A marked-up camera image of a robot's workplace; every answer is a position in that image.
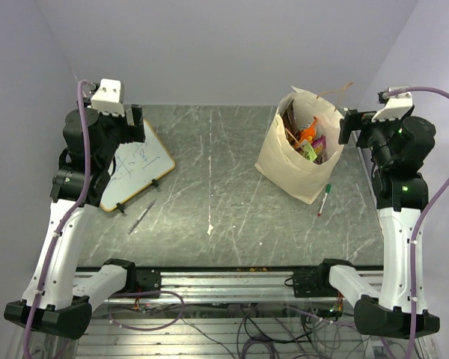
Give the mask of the purple grape candy bag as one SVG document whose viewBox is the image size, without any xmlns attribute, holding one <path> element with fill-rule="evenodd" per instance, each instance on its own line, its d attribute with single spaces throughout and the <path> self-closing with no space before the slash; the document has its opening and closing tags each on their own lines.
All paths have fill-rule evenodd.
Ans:
<svg viewBox="0 0 449 359">
<path fill-rule="evenodd" d="M 317 165 L 321 165 L 322 163 L 326 162 L 328 159 L 326 152 L 326 137 L 324 135 L 321 135 L 314 140 L 311 146 L 313 147 L 314 153 L 317 156 L 314 160 L 314 163 Z"/>
</svg>

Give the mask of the orange snack packet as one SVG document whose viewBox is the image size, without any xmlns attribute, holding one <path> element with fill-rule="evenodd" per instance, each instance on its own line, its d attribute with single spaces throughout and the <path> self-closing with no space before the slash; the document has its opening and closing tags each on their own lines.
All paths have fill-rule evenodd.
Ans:
<svg viewBox="0 0 449 359">
<path fill-rule="evenodd" d="M 298 140 L 300 144 L 302 144 L 305 141 L 308 142 L 309 144 L 313 143 L 317 135 L 317 123 L 318 117 L 314 116 L 314 119 L 311 123 L 308 123 L 299 129 Z"/>
</svg>

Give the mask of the small light green packet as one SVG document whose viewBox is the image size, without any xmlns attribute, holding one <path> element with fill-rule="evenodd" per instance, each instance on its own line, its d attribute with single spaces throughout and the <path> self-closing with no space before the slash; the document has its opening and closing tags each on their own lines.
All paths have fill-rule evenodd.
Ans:
<svg viewBox="0 0 449 359">
<path fill-rule="evenodd" d="M 314 162 L 316 160 L 317 154 L 315 153 L 314 148 L 309 142 L 303 141 L 299 145 L 299 148 L 302 150 L 301 154 L 305 159 L 309 160 L 310 162 Z"/>
</svg>

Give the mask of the beige paper bag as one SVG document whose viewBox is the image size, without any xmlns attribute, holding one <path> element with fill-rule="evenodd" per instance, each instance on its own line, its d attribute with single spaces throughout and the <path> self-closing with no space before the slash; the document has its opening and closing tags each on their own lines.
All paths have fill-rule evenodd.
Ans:
<svg viewBox="0 0 449 359">
<path fill-rule="evenodd" d="M 298 126 L 317 120 L 317 134 L 326 138 L 327 160 L 322 164 L 306 159 L 287 138 L 283 116 L 290 106 Z M 343 146 L 338 143 L 342 118 L 337 107 L 324 99 L 322 93 L 294 87 L 278 104 L 257 157 L 256 169 L 290 196 L 306 204 L 313 203 L 326 187 L 343 152 Z"/>
</svg>

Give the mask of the brown snack bag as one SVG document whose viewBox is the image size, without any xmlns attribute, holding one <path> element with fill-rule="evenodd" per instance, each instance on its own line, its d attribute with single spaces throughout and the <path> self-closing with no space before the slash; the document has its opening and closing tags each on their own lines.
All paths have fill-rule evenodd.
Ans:
<svg viewBox="0 0 449 359">
<path fill-rule="evenodd" d="M 296 124 L 293 105 L 294 105 L 294 100 L 292 99 L 289 101 L 286 108 L 284 109 L 284 112 L 281 115 L 281 118 L 284 123 L 287 140 L 290 142 L 291 145 L 296 145 L 296 140 L 299 137 L 299 128 Z"/>
</svg>

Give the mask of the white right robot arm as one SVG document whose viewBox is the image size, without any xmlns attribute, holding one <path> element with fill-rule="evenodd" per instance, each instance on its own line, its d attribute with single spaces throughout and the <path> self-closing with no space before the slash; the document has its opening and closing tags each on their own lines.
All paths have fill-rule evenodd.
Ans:
<svg viewBox="0 0 449 359">
<path fill-rule="evenodd" d="M 340 120 L 338 141 L 346 144 L 358 130 L 356 145 L 370 149 L 376 166 L 372 185 L 384 239 L 381 288 L 374 289 L 350 262 L 334 259 L 323 260 L 314 284 L 320 294 L 338 291 L 351 304 L 360 334 L 413 340 L 440 329 L 422 287 L 419 220 L 429 203 L 419 170 L 435 146 L 436 128 L 411 111 L 396 120 L 373 117 L 372 111 L 347 111 Z"/>
</svg>

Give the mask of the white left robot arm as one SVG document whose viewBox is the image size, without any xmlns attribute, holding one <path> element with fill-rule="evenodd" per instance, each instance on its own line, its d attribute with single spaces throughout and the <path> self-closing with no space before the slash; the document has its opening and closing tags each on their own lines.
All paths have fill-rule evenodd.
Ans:
<svg viewBox="0 0 449 359">
<path fill-rule="evenodd" d="M 84 231 L 99 209 L 121 144 L 145 139 L 142 109 L 132 105 L 132 122 L 124 116 L 85 109 L 88 136 L 80 113 L 71 111 L 63 129 L 67 146 L 52 180 L 49 227 L 32 279 L 18 301 L 4 309 L 4 318 L 33 331 L 77 340 L 92 313 L 109 297 L 131 296 L 138 288 L 137 268 L 127 260 L 106 260 L 78 286 L 73 284 Z"/>
</svg>

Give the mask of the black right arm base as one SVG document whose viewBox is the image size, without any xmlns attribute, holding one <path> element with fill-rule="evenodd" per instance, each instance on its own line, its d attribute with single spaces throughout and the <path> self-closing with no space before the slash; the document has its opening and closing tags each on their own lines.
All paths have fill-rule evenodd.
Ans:
<svg viewBox="0 0 449 359">
<path fill-rule="evenodd" d="M 284 285 L 293 289 L 295 298 L 337 297 L 338 291 L 329 283 L 332 266 L 354 268 L 347 260 L 326 258 L 316 267 L 295 271 Z"/>
</svg>

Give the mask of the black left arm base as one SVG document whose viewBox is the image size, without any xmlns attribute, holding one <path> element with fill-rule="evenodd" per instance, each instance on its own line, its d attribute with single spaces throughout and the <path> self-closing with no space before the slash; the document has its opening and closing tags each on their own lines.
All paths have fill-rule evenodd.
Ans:
<svg viewBox="0 0 449 359">
<path fill-rule="evenodd" d="M 162 276 L 157 269 L 134 267 L 127 272 L 124 292 L 146 292 L 144 298 L 158 298 Z"/>
</svg>

